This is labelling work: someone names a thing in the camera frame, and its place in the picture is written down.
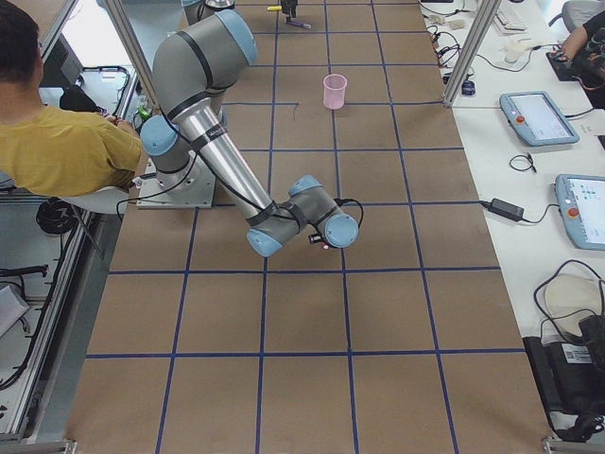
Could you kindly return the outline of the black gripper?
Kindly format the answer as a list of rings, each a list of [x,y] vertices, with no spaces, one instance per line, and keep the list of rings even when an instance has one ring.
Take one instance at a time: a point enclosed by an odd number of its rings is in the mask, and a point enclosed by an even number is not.
[[[295,13],[298,6],[298,0],[281,0],[280,6],[282,8],[282,13]]]

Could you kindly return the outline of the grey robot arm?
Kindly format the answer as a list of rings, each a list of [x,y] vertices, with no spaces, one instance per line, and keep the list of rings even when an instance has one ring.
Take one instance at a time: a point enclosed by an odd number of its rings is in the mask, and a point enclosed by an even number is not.
[[[141,139],[158,176],[199,158],[229,191],[249,224],[247,239],[260,255],[278,252],[307,226],[310,242],[344,249],[358,238],[357,220],[344,212],[313,176],[305,175],[278,203],[244,160],[219,112],[220,97],[257,59],[256,43],[234,9],[218,11],[166,38],[157,49],[152,83],[161,114],[144,125]]]

